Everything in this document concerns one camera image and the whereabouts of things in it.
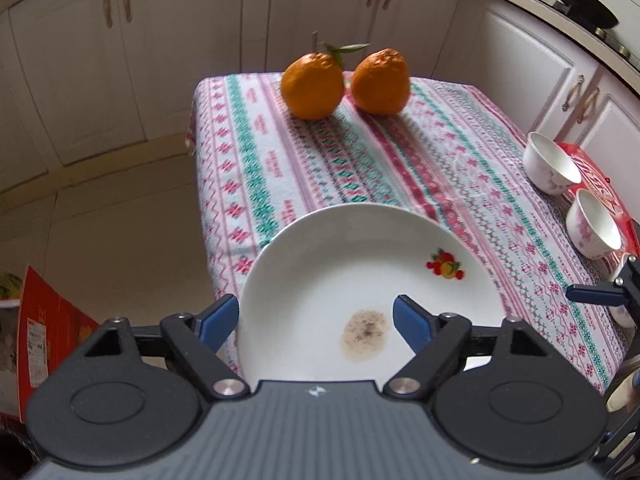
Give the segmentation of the white plate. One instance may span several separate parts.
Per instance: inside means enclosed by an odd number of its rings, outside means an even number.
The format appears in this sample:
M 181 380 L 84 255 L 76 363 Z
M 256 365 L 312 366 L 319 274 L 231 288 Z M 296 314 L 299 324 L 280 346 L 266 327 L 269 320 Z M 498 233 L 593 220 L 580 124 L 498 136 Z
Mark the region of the white plate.
M 504 318 L 480 260 L 429 218 L 347 204 L 296 220 L 260 253 L 241 292 L 245 380 L 384 385 L 414 356 L 394 327 L 399 295 L 475 325 Z

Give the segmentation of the white kitchen cabinets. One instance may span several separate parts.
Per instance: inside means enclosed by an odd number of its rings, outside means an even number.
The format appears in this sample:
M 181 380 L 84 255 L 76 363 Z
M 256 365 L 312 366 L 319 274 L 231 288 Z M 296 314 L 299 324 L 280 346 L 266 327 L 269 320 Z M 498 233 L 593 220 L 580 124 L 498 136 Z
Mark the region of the white kitchen cabinets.
M 639 74 L 539 0 L 1 0 L 1 186 L 175 136 L 196 83 L 282 70 L 310 37 L 393 47 L 639 187 Z

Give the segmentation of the red drink carton box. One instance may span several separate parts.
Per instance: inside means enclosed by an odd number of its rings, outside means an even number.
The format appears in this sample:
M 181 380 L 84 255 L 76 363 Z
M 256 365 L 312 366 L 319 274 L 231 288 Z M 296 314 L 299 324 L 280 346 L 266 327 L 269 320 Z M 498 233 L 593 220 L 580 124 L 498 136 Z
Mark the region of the red drink carton box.
M 634 229 L 631 215 L 622 199 L 616 193 L 611 179 L 597 166 L 597 164 L 577 144 L 560 142 L 559 147 L 570 156 L 582 174 L 582 182 L 572 185 L 563 196 L 570 203 L 577 192 L 584 188 L 596 196 L 608 210 L 620 231 L 622 248 L 610 252 L 602 259 L 602 268 L 612 273 L 626 258 L 626 255 L 639 255 L 639 239 Z

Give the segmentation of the patterned red green tablecloth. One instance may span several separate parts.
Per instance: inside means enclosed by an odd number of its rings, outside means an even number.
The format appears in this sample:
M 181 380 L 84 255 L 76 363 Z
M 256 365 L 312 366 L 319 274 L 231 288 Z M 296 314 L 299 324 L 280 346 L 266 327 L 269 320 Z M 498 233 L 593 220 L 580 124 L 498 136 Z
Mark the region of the patterned red green tablecloth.
M 632 333 L 563 292 L 604 278 L 613 260 L 588 260 L 570 244 L 570 198 L 534 188 L 522 165 L 525 134 L 480 90 L 416 78 L 396 116 L 363 114 L 345 96 L 329 118 L 302 122 L 284 105 L 279 74 L 209 77 L 194 89 L 186 142 L 216 296 L 238 294 L 262 248 L 311 211 L 397 206 L 457 235 L 506 312 L 597 389 L 612 384 Z

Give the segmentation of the red paper bag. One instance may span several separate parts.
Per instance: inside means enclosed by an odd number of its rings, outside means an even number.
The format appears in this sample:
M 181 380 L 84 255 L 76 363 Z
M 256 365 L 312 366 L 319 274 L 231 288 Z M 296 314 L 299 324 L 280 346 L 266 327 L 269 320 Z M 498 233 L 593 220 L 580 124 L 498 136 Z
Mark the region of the red paper bag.
M 20 421 L 35 390 L 77 349 L 99 323 L 76 308 L 28 266 L 18 308 L 16 371 Z

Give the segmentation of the bumpy orange without leaf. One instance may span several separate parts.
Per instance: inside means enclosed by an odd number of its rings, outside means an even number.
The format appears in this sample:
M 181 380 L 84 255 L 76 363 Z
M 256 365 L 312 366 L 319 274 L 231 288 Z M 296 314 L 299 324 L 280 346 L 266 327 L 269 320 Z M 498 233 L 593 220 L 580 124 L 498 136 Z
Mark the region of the bumpy orange without leaf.
M 391 48 L 368 55 L 352 73 L 350 92 L 356 107 L 370 115 L 397 115 L 410 96 L 405 58 Z

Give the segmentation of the orange with leaf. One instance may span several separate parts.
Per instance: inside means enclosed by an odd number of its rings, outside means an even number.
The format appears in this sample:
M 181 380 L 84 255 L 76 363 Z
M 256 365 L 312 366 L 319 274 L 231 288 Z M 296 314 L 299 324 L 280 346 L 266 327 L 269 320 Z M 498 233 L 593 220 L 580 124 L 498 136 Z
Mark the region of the orange with leaf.
M 316 122 L 331 116 L 345 93 L 344 54 L 364 50 L 368 44 L 337 47 L 311 34 L 311 51 L 290 64 L 280 80 L 281 98 L 296 118 Z

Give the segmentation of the black wok pan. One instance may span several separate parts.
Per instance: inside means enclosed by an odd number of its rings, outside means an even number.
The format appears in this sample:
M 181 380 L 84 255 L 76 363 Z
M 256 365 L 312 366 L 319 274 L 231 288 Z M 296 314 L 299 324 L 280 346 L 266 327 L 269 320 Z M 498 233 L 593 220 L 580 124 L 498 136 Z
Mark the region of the black wok pan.
M 567 7 L 566 15 L 583 28 L 594 32 L 597 28 L 609 30 L 620 22 L 617 16 L 600 0 L 560 0 Z

